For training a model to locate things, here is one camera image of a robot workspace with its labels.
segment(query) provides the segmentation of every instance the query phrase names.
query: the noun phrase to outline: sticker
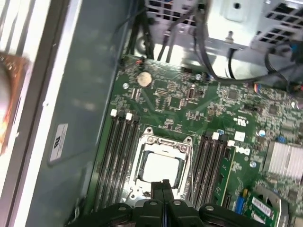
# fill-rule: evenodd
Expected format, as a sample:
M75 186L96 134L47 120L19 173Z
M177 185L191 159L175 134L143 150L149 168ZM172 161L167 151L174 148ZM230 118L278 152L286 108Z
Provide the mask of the sticker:
M235 146L235 148L236 148L236 153L245 154L247 156L250 155L250 149L249 148L240 148L238 146Z
M260 218L260 217L259 217L258 215L256 215L256 214L254 214L254 215L252 216L252 218L253 218L254 220L256 220L256 221L262 223L262 224L265 224L265 221L263 221L263 219Z
M265 206L262 202L257 200L255 197L252 198L253 205L255 205L260 211L262 211L264 214L266 214L268 217L271 216L271 209Z
M244 132L240 132L240 131L236 131L234 139L237 140L237 141L240 141L240 142L244 142L245 133Z
M55 161L61 157L62 149L65 141L66 131L68 124L59 124L56 132L56 136L53 142L53 150L51 153L50 161Z

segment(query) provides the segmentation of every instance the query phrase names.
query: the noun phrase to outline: blue connector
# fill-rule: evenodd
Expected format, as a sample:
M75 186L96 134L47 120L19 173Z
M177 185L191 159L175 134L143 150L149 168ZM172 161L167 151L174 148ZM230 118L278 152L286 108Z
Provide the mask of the blue connector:
M277 138L277 141L278 141L279 143L286 143L286 138L283 137L283 136L279 136L279 137Z
M237 198L236 206L235 206L235 212L236 212L237 214L242 214L244 202L245 202L245 199L244 199L242 196L239 196L239 197Z

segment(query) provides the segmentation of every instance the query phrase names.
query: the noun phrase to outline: silver heatsink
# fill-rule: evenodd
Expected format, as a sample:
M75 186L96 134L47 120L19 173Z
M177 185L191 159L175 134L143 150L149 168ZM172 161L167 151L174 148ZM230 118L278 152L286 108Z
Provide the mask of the silver heatsink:
M264 171L300 181L303 175L303 148L271 142L268 147Z

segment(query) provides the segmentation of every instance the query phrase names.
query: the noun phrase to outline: ram slot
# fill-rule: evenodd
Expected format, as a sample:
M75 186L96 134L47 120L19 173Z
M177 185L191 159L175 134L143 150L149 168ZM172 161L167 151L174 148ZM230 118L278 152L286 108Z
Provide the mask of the ram slot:
M105 149L104 149L104 155L103 155L103 158L102 158L102 162L101 162L101 165L100 165L100 170L99 170L99 176L98 176L98 182L97 182L97 187L96 187L96 191L95 191L95 195L96 195L96 200L95 200L95 205L94 205L94 209L97 210L98 208L98 205L99 205L99 191L100 191L100 187L101 187L101 178L102 178L102 175L104 173L104 169L105 169L105 165L106 165L106 162L107 162L107 157L110 155L110 145L112 144L112 141L113 141L113 138L114 138L114 133L115 133L115 130L116 130L116 126L117 126L117 121L118 121L118 118L117 117L112 117L111 119L111 124L110 124L110 127L109 127L109 132L108 132L108 138L107 138L107 143L106 143L106 146L105 146Z
M204 153L203 155L203 161L202 165L200 167L200 173L197 176L196 179L196 188L195 188L195 197L194 197L194 202L196 203L196 208L199 208L199 201L201 200L201 195L203 196L203 191L205 190L205 185L203 184L203 181L205 179L205 174L207 173L207 169L209 168L208 160L212 156L212 145L213 141L210 140L205 145L203 146L202 152Z
M121 182L119 181L119 175L121 172L123 159L125 158L125 155L127 152L125 149L125 146L127 144L127 137L129 135L130 129L131 129L131 121L126 121L125 128L122 133L122 137L119 141L121 146L118 149L117 154L115 155L116 161L115 161L115 165L113 166L112 176L110 179L111 185L110 185L110 189L109 189L108 198L106 199L107 200L106 207L108 207L114 203L113 202L113 199L114 199L113 196L115 194L114 192L116 191L117 184L118 185L121 184Z
M122 129L124 127L124 114L122 114L120 112L118 115L119 116L118 116L118 120L116 122L114 135L113 135L112 139L110 139L109 145L106 146L107 155L103 157L104 165L102 165L102 167L101 167L100 184L99 184L98 191L97 191L98 197L96 199L95 210L98 210L100 205L103 202L103 199L105 196L104 191L106 190L106 186L107 186L106 181L107 181L109 172L111 171L110 167L113 163L113 160L115 159L113 152L116 150L116 148L119 144L120 135L121 135Z
M139 117L135 115L133 123L131 125L131 133L128 136L128 140L127 140L128 143L125 146L125 158L124 158L124 163L123 163L123 167L121 170L120 181L119 181L119 182L121 182L121 184L118 186L118 190L116 192L115 203L120 202L121 197L122 197L123 188L124 188L125 181L127 178L128 168L129 168L131 158L133 156L133 151L135 148L134 141L136 138L138 127L139 127L139 120L140 120Z
M210 156L211 145L212 145L211 136L208 135L208 133L206 133L206 135L203 136L201 139L198 154L196 157L195 167L193 171L194 188L193 190L189 190L190 193L189 200L194 203L194 206L196 206L200 191L202 189L201 182L203 180L203 175L205 174L205 168L207 165L206 161Z
M210 173L210 183L208 184L207 197L204 203L211 203L214 197L214 190L218 181L219 171L223 159L224 152L226 150L226 143L224 141L218 141L214 149L215 158Z
M201 143L200 143L200 146L199 146L199 149L198 149L198 155L196 157L196 161L195 161L195 165L194 165L194 168L193 168L193 174L191 175L191 178L193 179L194 181L194 185L189 185L189 188L188 188L188 193L187 193L187 200L188 201L191 201L192 197L194 196L192 194L192 191L195 190L195 179L197 179L197 176L199 174L199 171L200 171L200 166L201 166L201 162L203 161L203 154L201 154L201 150L202 150L202 147L204 146L204 144L207 143L207 141L205 140L205 138L202 137L201 139Z
M217 141L214 141L214 143L212 144L212 147L210 148L210 156L209 158L206 160L207 164L206 164L206 168L205 168L205 173L203 174L202 178L202 190L200 192L200 196L199 196L199 200L197 203L197 206L201 206L205 203L209 203L208 201L208 197L209 194L211 193L211 180L213 178L213 172L214 172L214 164L217 158L217 151L219 148L219 144L217 143Z
M115 170L116 162L117 162L117 154L121 147L121 136L123 134L123 131L125 130L126 122L124 118L120 119L120 125L117 127L117 133L116 133L116 139L113 141L113 146L111 148L111 156L109 157L109 165L106 169L106 174L104 179L102 180L103 183L103 190L100 191L101 199L100 199L100 205L101 208L106 207L107 202L107 196L108 196L108 190L111 185L111 175L112 172Z

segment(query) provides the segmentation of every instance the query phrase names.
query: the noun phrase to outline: black cable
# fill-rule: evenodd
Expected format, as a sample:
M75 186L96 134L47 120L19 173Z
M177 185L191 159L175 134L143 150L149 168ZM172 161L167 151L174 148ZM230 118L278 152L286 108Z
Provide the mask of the black cable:
M190 15L192 15L194 13L196 9L196 5L194 5L186 14L182 15L178 20L172 22L170 24L170 26L168 27L168 29L166 30L166 32L164 33L164 38L163 38L163 42L162 42L162 48L160 50L159 56L157 58L158 61L161 61L161 58L164 54L164 50L169 42L169 36L170 33L172 31L172 29L177 26L178 24L182 23L183 21L185 21Z
M228 50L228 53L227 53L227 59L228 59L228 62L227 62L227 68L228 68L228 75L230 76L230 78L232 79L236 79L233 72L232 72L232 58L233 58L233 55L235 54L235 52L237 51L238 49L234 49L234 48L230 48Z
M268 72L276 72L276 69L271 65L270 60L269 60L269 54L272 53L277 47L283 46L283 45L293 45L293 44L301 44L302 41L289 41L289 42L284 42L278 45L275 45L271 48L269 48L264 56L264 64ZM282 80L286 82L286 89L288 90L288 80L285 76L283 76L281 73L279 73L277 76L279 76Z
M256 82L268 77L273 77L273 76L277 76L279 73L283 72L283 71L287 71L289 69L292 69L294 67L297 67L297 64L293 64L293 65L289 65L286 66L276 72L270 72L266 75L262 75L262 76L258 76L255 78L249 78L249 79L225 79L225 78L221 78L219 76L216 75L216 73L213 70L213 67L209 61L207 52L206 52L206 47L205 47L205 43L204 43L204 38L206 37L205 34L205 23L204 20L205 18L202 16L202 13L197 10L196 11L196 40L197 40L197 44L199 46L199 51L202 57L203 62L200 62L200 64L205 65L208 72L210 73L211 76L213 76L213 78L220 82L220 83L225 83L225 84L242 84L242 83L250 83L250 82Z

